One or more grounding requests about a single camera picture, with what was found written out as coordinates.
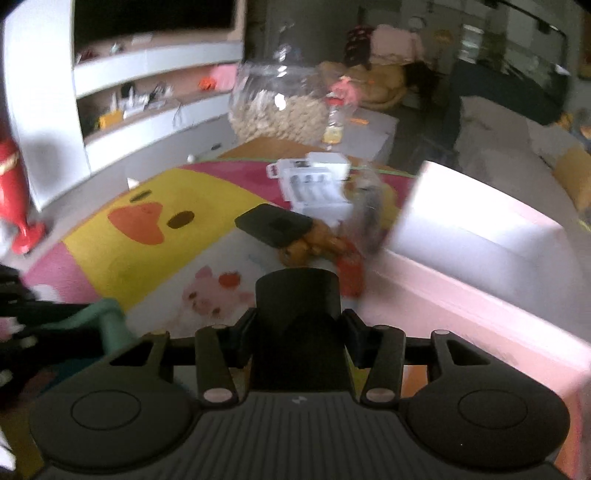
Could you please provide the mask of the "grey covered sofa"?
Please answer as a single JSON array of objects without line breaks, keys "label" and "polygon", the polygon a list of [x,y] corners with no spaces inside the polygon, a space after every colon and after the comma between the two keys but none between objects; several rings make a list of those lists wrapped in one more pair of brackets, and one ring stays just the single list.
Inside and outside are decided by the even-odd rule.
[{"label": "grey covered sofa", "polygon": [[578,213],[553,176],[559,158],[572,147],[584,149],[559,125],[543,126],[482,97],[461,99],[460,132],[454,145],[459,169],[566,228],[578,225],[589,230],[590,206]]}]

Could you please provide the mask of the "red candy packet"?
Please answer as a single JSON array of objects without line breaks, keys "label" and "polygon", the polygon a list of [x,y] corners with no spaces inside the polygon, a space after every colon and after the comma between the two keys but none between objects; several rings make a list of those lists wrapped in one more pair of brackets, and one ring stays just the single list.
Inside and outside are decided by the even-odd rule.
[{"label": "red candy packet", "polygon": [[349,245],[346,252],[335,260],[339,277],[339,292],[348,298],[359,298],[365,289],[365,265],[356,247]]}]

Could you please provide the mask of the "clear plastic case with label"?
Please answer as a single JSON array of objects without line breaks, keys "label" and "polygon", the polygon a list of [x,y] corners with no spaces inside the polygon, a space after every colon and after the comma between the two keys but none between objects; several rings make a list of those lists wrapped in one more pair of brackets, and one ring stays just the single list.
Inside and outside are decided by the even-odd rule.
[{"label": "clear plastic case with label", "polygon": [[328,169],[311,167],[305,157],[276,160],[266,166],[266,175],[279,183],[291,211],[335,228],[351,212],[351,202],[344,193],[346,180],[335,179]]}]

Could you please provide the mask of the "clear bag of dark items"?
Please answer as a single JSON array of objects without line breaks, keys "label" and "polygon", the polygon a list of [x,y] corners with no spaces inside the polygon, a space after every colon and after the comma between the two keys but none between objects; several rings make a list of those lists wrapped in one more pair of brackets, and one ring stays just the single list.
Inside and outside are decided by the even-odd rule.
[{"label": "clear bag of dark items", "polygon": [[370,168],[355,171],[346,181],[344,192],[351,202],[351,212],[342,234],[363,257],[372,257],[397,221],[398,193]]}]

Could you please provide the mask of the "black square device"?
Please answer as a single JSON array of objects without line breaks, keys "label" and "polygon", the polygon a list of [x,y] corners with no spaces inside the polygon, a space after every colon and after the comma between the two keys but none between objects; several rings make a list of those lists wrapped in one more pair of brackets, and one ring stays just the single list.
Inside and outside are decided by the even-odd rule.
[{"label": "black square device", "polygon": [[270,204],[260,204],[235,218],[235,227],[267,246],[280,249],[301,239],[314,219]]}]

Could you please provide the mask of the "white square plastic box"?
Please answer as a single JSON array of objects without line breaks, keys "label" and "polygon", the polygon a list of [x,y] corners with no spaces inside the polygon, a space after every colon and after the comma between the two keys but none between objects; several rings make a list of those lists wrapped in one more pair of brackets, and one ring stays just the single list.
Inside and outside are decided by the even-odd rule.
[{"label": "white square plastic box", "polygon": [[339,181],[345,181],[349,178],[349,169],[351,161],[345,155],[335,152],[310,152],[307,154],[308,163],[311,167],[325,168],[332,172],[332,176]]}]

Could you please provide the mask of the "glass jar of nuts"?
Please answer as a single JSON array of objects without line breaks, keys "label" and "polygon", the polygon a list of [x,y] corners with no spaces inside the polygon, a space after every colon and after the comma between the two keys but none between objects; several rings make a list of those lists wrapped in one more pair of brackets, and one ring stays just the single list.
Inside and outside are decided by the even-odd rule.
[{"label": "glass jar of nuts", "polygon": [[318,68],[304,65],[301,49],[290,39],[293,28],[293,22],[283,23],[270,58],[238,66],[228,121],[242,143],[260,137],[305,145],[322,140],[328,90]]}]

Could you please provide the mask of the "brown bear figurine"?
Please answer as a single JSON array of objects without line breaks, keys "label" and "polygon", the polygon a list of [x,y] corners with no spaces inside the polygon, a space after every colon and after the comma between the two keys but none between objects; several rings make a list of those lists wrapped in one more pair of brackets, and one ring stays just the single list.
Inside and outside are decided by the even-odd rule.
[{"label": "brown bear figurine", "polygon": [[279,250],[280,262],[287,267],[305,267],[318,257],[333,259],[345,255],[348,244],[322,220],[314,219],[311,229],[300,239]]}]

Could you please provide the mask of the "teal plastic object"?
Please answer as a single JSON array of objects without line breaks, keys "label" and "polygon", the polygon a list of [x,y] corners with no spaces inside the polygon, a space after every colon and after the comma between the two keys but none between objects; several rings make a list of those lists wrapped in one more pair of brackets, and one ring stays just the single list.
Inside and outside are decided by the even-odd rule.
[{"label": "teal plastic object", "polygon": [[113,299],[91,304],[46,304],[41,319],[35,336],[55,362],[96,361],[137,339]]}]

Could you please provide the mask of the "yellow cushion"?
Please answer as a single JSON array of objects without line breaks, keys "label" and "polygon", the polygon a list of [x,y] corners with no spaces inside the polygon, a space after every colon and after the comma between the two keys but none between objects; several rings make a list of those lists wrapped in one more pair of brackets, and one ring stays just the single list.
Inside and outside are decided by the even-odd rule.
[{"label": "yellow cushion", "polygon": [[578,213],[590,206],[591,156],[582,147],[572,147],[562,155],[553,176],[572,200]]}]

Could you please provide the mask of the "pink lidded small bottle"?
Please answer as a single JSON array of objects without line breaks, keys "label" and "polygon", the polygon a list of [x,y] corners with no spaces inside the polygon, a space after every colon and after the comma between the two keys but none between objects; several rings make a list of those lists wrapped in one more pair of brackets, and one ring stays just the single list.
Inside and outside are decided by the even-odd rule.
[{"label": "pink lidded small bottle", "polygon": [[329,115],[322,142],[331,150],[342,142],[346,123],[359,105],[360,94],[349,76],[341,76],[338,81],[329,86],[325,102],[327,102]]}]

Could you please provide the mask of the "pink cloth on chair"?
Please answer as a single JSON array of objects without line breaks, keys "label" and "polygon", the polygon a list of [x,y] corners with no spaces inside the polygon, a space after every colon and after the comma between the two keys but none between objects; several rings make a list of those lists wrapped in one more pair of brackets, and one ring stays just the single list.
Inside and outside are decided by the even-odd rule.
[{"label": "pink cloth on chair", "polygon": [[370,63],[407,65],[424,60],[425,49],[420,35],[410,30],[380,24],[370,38]]}]

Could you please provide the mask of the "pink white cardboard box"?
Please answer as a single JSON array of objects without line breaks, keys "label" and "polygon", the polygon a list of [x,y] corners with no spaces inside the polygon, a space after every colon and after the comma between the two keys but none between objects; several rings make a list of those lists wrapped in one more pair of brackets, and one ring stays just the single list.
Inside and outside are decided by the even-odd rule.
[{"label": "pink white cardboard box", "polygon": [[571,414],[558,464],[589,477],[590,286],[559,223],[427,162],[370,263],[360,314],[412,337],[454,332],[552,389]]}]

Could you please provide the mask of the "white low side table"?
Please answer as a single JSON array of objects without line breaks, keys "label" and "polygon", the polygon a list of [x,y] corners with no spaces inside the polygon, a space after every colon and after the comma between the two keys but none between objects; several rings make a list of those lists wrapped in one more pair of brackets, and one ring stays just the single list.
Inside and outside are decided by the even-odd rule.
[{"label": "white low side table", "polygon": [[386,113],[359,108],[344,128],[338,151],[387,165],[394,147],[399,119]]}]

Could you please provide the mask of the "colourful cartoon play mat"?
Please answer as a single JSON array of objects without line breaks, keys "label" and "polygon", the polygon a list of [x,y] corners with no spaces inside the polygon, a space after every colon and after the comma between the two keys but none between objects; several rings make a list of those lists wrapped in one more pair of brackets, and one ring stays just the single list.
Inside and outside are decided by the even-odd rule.
[{"label": "colourful cartoon play mat", "polygon": [[76,227],[24,281],[41,300],[116,300],[138,335],[230,325],[256,304],[256,281],[281,266],[276,249],[235,227],[260,204],[284,206],[266,163],[172,168]]}]

